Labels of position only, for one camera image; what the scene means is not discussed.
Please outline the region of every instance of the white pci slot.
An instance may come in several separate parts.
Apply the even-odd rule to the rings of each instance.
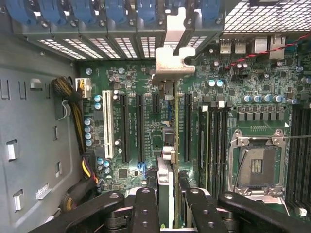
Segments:
[[[113,110],[112,110],[113,91],[103,91],[103,115],[104,115],[104,148],[105,158],[113,158]]]

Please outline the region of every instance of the yellow wire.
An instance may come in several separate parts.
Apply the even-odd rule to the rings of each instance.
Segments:
[[[88,177],[91,177],[91,174],[88,172],[87,168],[86,168],[86,165],[84,163],[84,161],[82,161],[82,168],[83,168],[83,171],[87,174]]]

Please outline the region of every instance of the red wire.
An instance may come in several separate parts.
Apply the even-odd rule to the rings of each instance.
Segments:
[[[260,55],[266,55],[266,54],[268,54],[268,53],[270,53],[270,52],[279,51],[279,50],[282,50],[282,49],[287,48],[287,47],[289,47],[289,46],[296,45],[299,41],[301,41],[301,40],[307,38],[307,37],[310,36],[310,35],[311,35],[311,31],[309,31],[307,34],[305,34],[305,35],[299,37],[299,38],[298,38],[297,40],[295,40],[294,42],[289,43],[289,44],[286,44],[285,46],[279,47],[279,48],[277,48],[277,49],[267,50],[267,51],[265,51],[265,52],[260,52],[260,53],[258,53],[258,54],[254,54],[254,53],[253,53],[253,54],[250,54],[250,55],[248,55],[248,56],[246,56],[246,57],[243,57],[243,58],[238,59],[236,62],[232,62],[228,67],[225,67],[225,69],[230,69],[231,67],[235,66],[238,62],[243,62],[243,61],[245,61],[245,60],[247,60],[247,59],[249,59],[249,58],[257,57],[257,56],[260,56]]]

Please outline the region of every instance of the green circuit board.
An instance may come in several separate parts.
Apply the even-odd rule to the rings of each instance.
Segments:
[[[224,151],[225,158],[223,163],[228,159],[228,151],[231,138],[235,130],[242,130],[243,135],[258,137],[271,136],[280,129],[285,136],[290,134],[291,125],[291,110],[292,106],[286,103],[287,99],[298,99],[303,93],[310,93],[310,88],[301,84],[299,73],[296,71],[297,59],[293,53],[285,54],[285,60],[282,61],[282,66],[271,68],[269,61],[258,61],[256,59],[248,60],[248,67],[239,72],[241,75],[247,75],[244,80],[234,80],[234,70],[222,71],[221,67],[229,65],[239,57],[220,56],[206,54],[202,56],[199,64],[196,65],[196,71],[193,76],[187,76],[180,80],[175,90],[179,102],[179,171],[185,171],[189,177],[191,186],[205,187],[202,182],[203,176],[206,175],[204,165],[207,163],[199,157],[199,109],[202,106],[210,105],[210,102],[224,101],[230,102],[230,107],[227,109],[227,126],[223,135],[226,135],[226,149]],[[217,60],[220,63],[219,67],[211,67],[211,64]],[[122,162],[122,153],[117,146],[114,147],[114,157],[110,161],[109,172],[105,173],[101,165],[95,164],[96,174],[99,179],[104,180],[102,192],[109,190],[119,190],[125,192],[133,187],[146,185],[145,172],[156,169],[156,158],[161,155],[163,146],[163,127],[166,122],[174,121],[174,113],[172,111],[169,116],[169,104],[167,101],[159,100],[159,113],[153,113],[152,95],[159,92],[157,86],[152,86],[150,70],[155,69],[154,61],[105,61],[105,62],[84,62],[79,64],[81,78],[90,78],[92,85],[92,97],[102,95],[103,90],[118,90],[119,94],[126,94],[128,99],[128,124],[129,124],[129,162]],[[85,70],[90,68],[91,75],[86,75]],[[120,74],[119,68],[123,68],[125,72]],[[263,74],[268,74],[269,77],[263,78]],[[115,77],[116,81],[109,82],[109,77]],[[210,85],[213,81],[222,81],[221,86]],[[144,120],[144,168],[138,163],[138,141],[137,141],[137,106],[136,95],[143,96],[143,120]],[[191,137],[189,139],[190,155],[188,161],[185,161],[183,154],[184,144],[184,95],[191,94]],[[253,97],[255,95],[264,96],[274,95],[281,96],[281,102],[275,103],[272,101],[264,103],[261,100],[258,103],[243,102],[244,96]],[[94,109],[94,99],[84,99],[83,111],[85,118],[94,119],[94,136],[93,144],[88,147],[88,150],[94,150],[96,158],[104,158],[103,143],[104,143],[104,128],[103,119],[98,116],[102,110]],[[120,101],[113,101],[113,135],[114,139],[121,138],[123,134],[122,119],[121,119],[121,104]],[[239,152],[235,153],[233,164],[233,179],[237,175],[239,166]],[[286,165],[283,166],[283,171],[280,171],[279,154],[276,155],[275,174],[280,172],[286,174]],[[226,190],[228,170],[227,166],[224,177],[224,189]],[[274,182],[277,182],[279,176],[276,175]]]

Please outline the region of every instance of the ventilation grille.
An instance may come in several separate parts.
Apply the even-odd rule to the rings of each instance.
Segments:
[[[225,18],[224,33],[306,32],[311,28],[310,15],[310,0],[256,7],[242,0]]]
[[[188,42],[187,47],[194,47],[197,48],[199,45],[207,38],[207,36],[194,36]]]
[[[141,40],[141,45],[144,51],[145,58],[155,57],[156,38],[155,37],[142,37],[140,40]]]
[[[130,38],[116,38],[116,42],[125,53],[127,58],[137,58]]]
[[[90,39],[91,42],[93,42],[94,45],[96,45],[101,51],[103,51],[109,58],[120,58],[119,55],[111,48],[108,43],[102,39]]]
[[[76,52],[66,48],[65,46],[57,43],[54,40],[47,39],[47,40],[38,40],[38,41],[43,43],[43,44],[45,44],[45,45],[47,45],[47,46],[49,46],[49,47],[51,47],[51,48],[53,48],[53,49],[55,49],[55,50],[58,50],[58,51],[60,51],[60,52],[62,52],[64,54],[66,54],[66,55],[68,55],[70,57],[73,57],[74,59],[77,59],[77,60],[86,59],[86,57],[81,56],[80,54],[78,54],[78,53],[76,53]]]
[[[93,49],[91,49],[89,46],[84,44],[78,39],[64,39],[67,43],[71,44],[78,50],[84,52],[85,54],[89,55],[90,57],[94,59],[102,59],[103,57],[100,56],[97,52],[95,52]]]

